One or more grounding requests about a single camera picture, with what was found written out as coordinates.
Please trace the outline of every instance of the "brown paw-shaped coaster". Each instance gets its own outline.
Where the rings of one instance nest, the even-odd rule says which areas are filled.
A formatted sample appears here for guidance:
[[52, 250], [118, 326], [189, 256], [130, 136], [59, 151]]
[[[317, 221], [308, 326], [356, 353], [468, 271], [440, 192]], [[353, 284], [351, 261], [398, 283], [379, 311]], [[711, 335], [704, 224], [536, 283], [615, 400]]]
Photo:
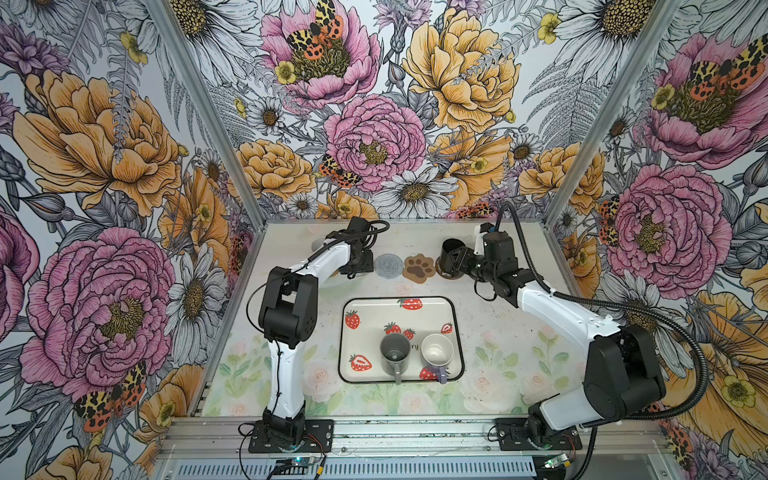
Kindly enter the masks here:
[[435, 261], [422, 254], [406, 258], [405, 264], [402, 275], [412, 282], [424, 283], [435, 275]]

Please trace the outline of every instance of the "red strawberry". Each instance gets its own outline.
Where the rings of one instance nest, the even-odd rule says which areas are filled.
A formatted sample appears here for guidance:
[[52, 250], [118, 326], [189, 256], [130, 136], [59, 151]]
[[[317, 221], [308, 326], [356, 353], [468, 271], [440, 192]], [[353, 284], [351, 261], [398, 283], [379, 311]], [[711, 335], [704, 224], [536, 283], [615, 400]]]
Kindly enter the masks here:
[[365, 372], [370, 370], [373, 365], [368, 359], [362, 355], [352, 355], [349, 358], [349, 362], [352, 363], [352, 370], [356, 372]]
[[418, 298], [401, 298], [397, 303], [406, 310], [418, 310], [424, 306]]
[[360, 316], [355, 310], [345, 313], [344, 321], [346, 322], [346, 325], [353, 330], [360, 326]]
[[419, 373], [419, 378], [422, 380], [437, 380], [437, 373], [426, 366], [422, 369], [422, 372]]
[[390, 333], [400, 333], [400, 327], [397, 326], [394, 322], [387, 323], [387, 326], [384, 327], [384, 333], [387, 335]]

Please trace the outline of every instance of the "wall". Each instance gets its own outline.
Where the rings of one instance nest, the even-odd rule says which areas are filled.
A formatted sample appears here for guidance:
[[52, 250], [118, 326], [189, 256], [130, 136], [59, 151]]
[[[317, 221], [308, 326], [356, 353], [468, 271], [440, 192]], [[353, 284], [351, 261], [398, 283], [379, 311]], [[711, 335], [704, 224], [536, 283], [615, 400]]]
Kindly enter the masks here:
[[0, 476], [147, 478], [253, 228], [140, 2], [0, 12]]
[[334, 0], [313, 44], [323, 1], [172, 2], [272, 218], [541, 217], [653, 4]]
[[[585, 296], [657, 310], [707, 354], [707, 394], [661, 424], [690, 478], [768, 478], [767, 15], [764, 2], [684, 4], [672, 26], [686, 33], [662, 42], [605, 134], [598, 206], [554, 226]], [[729, 59], [727, 81], [707, 82]], [[653, 333], [667, 379], [654, 408], [682, 402], [689, 347], [647, 317], [602, 313]]]

